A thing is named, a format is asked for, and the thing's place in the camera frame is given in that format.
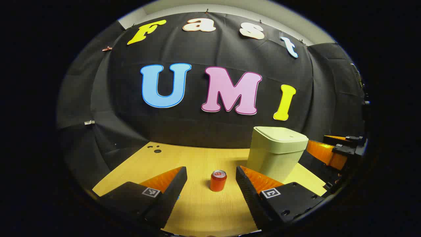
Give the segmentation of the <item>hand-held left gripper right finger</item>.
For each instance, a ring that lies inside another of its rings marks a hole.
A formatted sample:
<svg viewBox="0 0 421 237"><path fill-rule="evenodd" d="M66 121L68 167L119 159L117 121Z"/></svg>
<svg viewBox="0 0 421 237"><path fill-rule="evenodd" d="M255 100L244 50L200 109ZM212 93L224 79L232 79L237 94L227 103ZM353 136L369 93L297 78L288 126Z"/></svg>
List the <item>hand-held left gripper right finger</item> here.
<svg viewBox="0 0 421 237"><path fill-rule="evenodd" d="M244 166L236 167L235 178L259 230L289 224L325 199L297 182L281 184Z"/></svg>

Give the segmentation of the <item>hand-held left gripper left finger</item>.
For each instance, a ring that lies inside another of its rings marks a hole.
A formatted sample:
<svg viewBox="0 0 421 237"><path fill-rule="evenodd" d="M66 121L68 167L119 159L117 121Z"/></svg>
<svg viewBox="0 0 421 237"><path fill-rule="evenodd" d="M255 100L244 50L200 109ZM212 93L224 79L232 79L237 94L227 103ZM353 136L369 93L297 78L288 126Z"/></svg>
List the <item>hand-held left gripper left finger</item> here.
<svg viewBox="0 0 421 237"><path fill-rule="evenodd" d="M166 226L186 181L187 169L181 166L140 184L125 182L100 196L99 201L132 223L160 230Z"/></svg>

